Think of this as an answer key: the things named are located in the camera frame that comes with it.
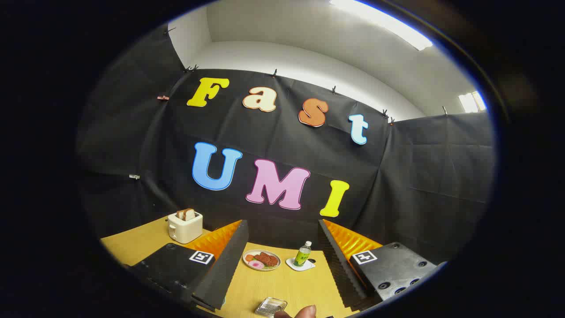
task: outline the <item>ceiling light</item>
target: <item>ceiling light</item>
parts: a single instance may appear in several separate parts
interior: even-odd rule
[[[461,101],[461,105],[463,105],[465,113],[476,113],[477,111],[479,111],[479,109],[477,108],[477,103],[475,102],[475,99],[473,98],[473,95],[471,93],[459,95],[459,100]]]
[[[432,42],[418,31],[364,3],[355,0],[330,0],[329,3],[393,32],[418,49],[418,51],[432,46]]]
[[[481,94],[479,94],[479,92],[472,92],[471,95],[473,95],[473,99],[475,100],[475,103],[477,103],[479,110],[485,110],[486,106]]]

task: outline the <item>green label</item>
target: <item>green label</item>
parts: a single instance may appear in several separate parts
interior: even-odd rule
[[[296,254],[296,258],[294,259],[294,266],[302,266],[304,265],[304,262],[308,259],[308,255],[310,255],[310,253],[308,254],[304,254],[301,251],[298,251],[298,254]]]

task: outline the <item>white coaster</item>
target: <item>white coaster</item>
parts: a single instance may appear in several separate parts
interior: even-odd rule
[[[306,260],[306,261],[304,262],[304,265],[302,265],[301,267],[296,267],[296,266],[293,265],[294,259],[295,259],[295,257],[293,257],[293,258],[291,258],[291,259],[287,259],[287,260],[286,260],[286,264],[287,264],[288,266],[290,266],[290,268],[292,268],[292,269],[294,269],[294,270],[297,270],[297,271],[299,271],[299,272],[301,272],[301,271],[303,271],[303,270],[306,270],[306,269],[310,269],[310,268],[316,267],[316,265],[314,265],[314,263],[312,263],[312,262],[309,261],[309,260]]]

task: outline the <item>letter m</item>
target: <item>letter m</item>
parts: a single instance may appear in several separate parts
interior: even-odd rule
[[[245,198],[249,202],[263,203],[263,188],[267,193],[269,204],[274,204],[277,200],[284,195],[284,198],[279,202],[281,208],[289,210],[300,209],[300,195],[304,182],[310,176],[310,171],[302,168],[293,168],[279,181],[279,174],[275,163],[270,160],[257,159],[255,160],[257,167],[257,178],[253,185],[253,190]]]

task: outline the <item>white toaster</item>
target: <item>white toaster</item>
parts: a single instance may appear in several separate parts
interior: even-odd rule
[[[186,212],[186,221],[182,218]],[[181,243],[187,244],[202,235],[202,214],[193,209],[185,209],[168,216],[169,236]]]

